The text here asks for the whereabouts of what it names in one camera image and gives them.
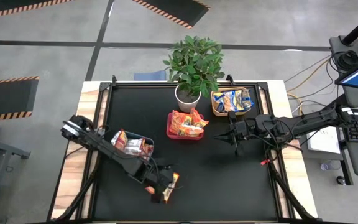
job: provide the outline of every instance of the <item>wooden board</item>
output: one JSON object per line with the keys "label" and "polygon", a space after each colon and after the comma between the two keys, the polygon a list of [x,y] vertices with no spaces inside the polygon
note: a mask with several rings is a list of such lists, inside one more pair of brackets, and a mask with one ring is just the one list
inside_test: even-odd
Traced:
{"label": "wooden board", "polygon": [[[238,82],[267,82],[270,92],[270,99],[272,102],[273,112],[276,117],[286,116],[292,117],[290,103],[285,91],[285,85],[282,80],[246,80]],[[93,120],[94,111],[96,107],[96,101],[98,99],[98,90],[101,82],[89,81],[84,82],[80,101],[78,103],[77,114],[86,116]],[[262,105],[265,113],[267,113],[266,99],[262,93]],[[104,117],[104,109],[106,105],[106,98],[102,103],[101,114],[99,116],[100,124]],[[291,142],[292,145],[298,146],[298,141]],[[68,152],[75,150],[79,146],[74,143],[69,143]],[[308,175],[306,173],[305,163],[303,162],[302,154],[297,149],[287,147],[283,150],[283,158],[285,163],[285,170],[287,172],[288,182],[291,191],[300,201],[300,203],[306,208],[306,210],[314,217],[317,217],[316,207],[314,205],[313,195],[311,193]],[[75,195],[78,193],[81,180],[84,171],[86,159],[86,149],[82,149],[75,154],[68,157],[63,165],[62,176],[58,186],[58,192],[53,206],[53,212],[51,218],[57,218],[61,215],[67,206],[73,201]],[[283,216],[288,216],[287,204],[285,202],[285,196],[282,190],[279,190],[280,202],[282,204]],[[85,198],[85,206],[83,208],[83,217],[87,216],[89,206],[90,191],[88,191]]]}

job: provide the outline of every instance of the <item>concrete floor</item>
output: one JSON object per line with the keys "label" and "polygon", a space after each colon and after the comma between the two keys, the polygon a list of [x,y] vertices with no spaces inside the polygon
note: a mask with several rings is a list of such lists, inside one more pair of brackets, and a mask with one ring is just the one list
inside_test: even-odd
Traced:
{"label": "concrete floor", "polygon": [[[130,0],[115,0],[104,42],[172,43],[185,35],[211,37],[221,44],[325,46],[331,36],[346,35],[358,24],[353,0],[203,0],[211,10],[187,30]],[[108,0],[75,0],[0,17],[0,40],[95,42]],[[0,189],[0,220],[8,223],[46,219],[67,141],[62,121],[76,111],[93,47],[0,45],[0,78],[39,75],[34,113],[26,119],[0,121],[0,140],[32,151],[28,161],[13,159],[15,169]],[[164,69],[166,49],[102,48],[93,80],[133,80],[136,72]],[[285,80],[329,55],[329,52],[224,50],[223,70],[238,80]],[[286,83],[296,86],[311,71]],[[336,73],[330,70],[333,77]],[[293,93],[311,93],[329,83],[321,69]],[[329,103],[333,86],[309,100]],[[305,106],[305,112],[318,110]],[[341,171],[319,169],[320,161],[305,160],[319,217],[358,223],[358,177],[341,187]]]}

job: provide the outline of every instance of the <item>black floor stripe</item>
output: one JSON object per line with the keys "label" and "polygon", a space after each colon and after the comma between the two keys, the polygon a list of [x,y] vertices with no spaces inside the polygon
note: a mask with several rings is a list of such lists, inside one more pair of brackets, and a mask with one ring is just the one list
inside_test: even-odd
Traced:
{"label": "black floor stripe", "polygon": [[[150,48],[150,49],[168,49],[173,44],[164,43],[102,43],[102,47],[118,47],[118,48]],[[302,50],[302,51],[318,51],[329,52],[329,47],[315,46],[285,46],[285,45],[237,45],[222,44],[222,49],[228,50]]]}
{"label": "black floor stripe", "polygon": [[[0,45],[18,45],[18,46],[56,46],[56,47],[121,47],[121,48],[150,48],[150,49],[168,49],[173,44],[166,43],[115,43],[115,42],[59,42],[59,41],[15,41],[0,40]],[[323,46],[285,46],[285,45],[237,45],[222,44],[223,49],[228,50],[302,50],[302,51],[331,51],[329,47]]]}
{"label": "black floor stripe", "polygon": [[91,81],[93,77],[94,68],[96,66],[96,62],[99,57],[100,47],[102,45],[102,41],[104,38],[104,34],[106,33],[107,25],[109,23],[110,19],[110,12],[112,11],[112,4],[114,3],[114,0],[109,0],[106,8],[106,12],[104,12],[104,17],[102,21],[102,26],[100,27],[98,39],[96,40],[96,45],[94,47],[91,61],[89,63],[88,71],[86,72],[85,81]]}
{"label": "black floor stripe", "polygon": [[95,42],[65,42],[65,41],[20,41],[0,40],[0,45],[17,46],[51,46],[51,47],[93,47]]}

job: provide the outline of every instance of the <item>snack bag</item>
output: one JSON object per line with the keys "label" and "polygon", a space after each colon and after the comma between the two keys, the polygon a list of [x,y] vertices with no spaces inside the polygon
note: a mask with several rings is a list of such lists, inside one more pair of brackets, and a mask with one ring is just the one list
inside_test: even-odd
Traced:
{"label": "snack bag", "polygon": [[218,112],[223,112],[223,93],[214,93],[213,94],[213,106]]}
{"label": "snack bag", "polygon": [[124,152],[127,155],[138,156],[142,150],[143,145],[145,144],[145,139],[128,139],[128,142],[124,148]]}
{"label": "snack bag", "polygon": [[208,121],[204,121],[203,119],[201,119],[201,116],[200,114],[198,114],[198,111],[196,109],[192,108],[190,111],[190,115],[191,115],[192,126],[203,128],[208,124]]}
{"label": "snack bag", "polygon": [[254,105],[254,102],[252,102],[249,96],[249,90],[242,92],[241,103],[245,110],[249,110]]}
{"label": "snack bag", "polygon": [[236,107],[233,103],[234,91],[224,91],[223,92],[223,102],[225,112],[236,111]]}
{"label": "snack bag", "polygon": [[180,136],[197,137],[199,134],[203,132],[204,132],[203,128],[183,124],[178,127],[178,130],[174,134]]}
{"label": "snack bag", "polygon": [[118,131],[111,140],[111,144],[122,152],[124,152],[124,148],[127,142],[128,138],[124,130]]}
{"label": "snack bag", "polygon": [[191,125],[191,116],[190,114],[179,113],[175,110],[172,111],[172,120],[169,131],[177,134],[179,127],[183,124]]}
{"label": "snack bag", "polygon": [[[170,188],[166,188],[166,189],[164,190],[164,192],[162,192],[163,195],[164,195],[164,202],[165,202],[165,203],[168,203],[169,196],[171,196],[172,190],[173,190],[173,188],[175,188],[175,184],[178,182],[178,179],[179,179],[179,174],[173,173],[173,182],[170,183],[170,184],[168,184],[168,186],[169,186]],[[154,194],[154,188],[153,188],[153,187],[148,186],[148,187],[146,187],[145,189],[146,189],[146,191],[148,191],[150,194]]]}
{"label": "snack bag", "polygon": [[242,90],[234,91],[233,103],[234,103],[234,106],[236,107],[236,111],[245,111],[246,110],[242,105]]}

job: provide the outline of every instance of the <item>red basket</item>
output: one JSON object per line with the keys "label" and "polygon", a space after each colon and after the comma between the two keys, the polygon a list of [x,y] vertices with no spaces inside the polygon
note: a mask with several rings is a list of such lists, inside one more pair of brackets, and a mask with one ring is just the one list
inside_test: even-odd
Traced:
{"label": "red basket", "polygon": [[172,120],[172,112],[168,114],[168,122],[167,122],[167,136],[171,139],[184,139],[184,140],[200,140],[204,133],[199,134],[197,137],[190,137],[190,136],[179,136],[176,134],[173,134],[169,131],[169,128],[171,127],[171,120]]}

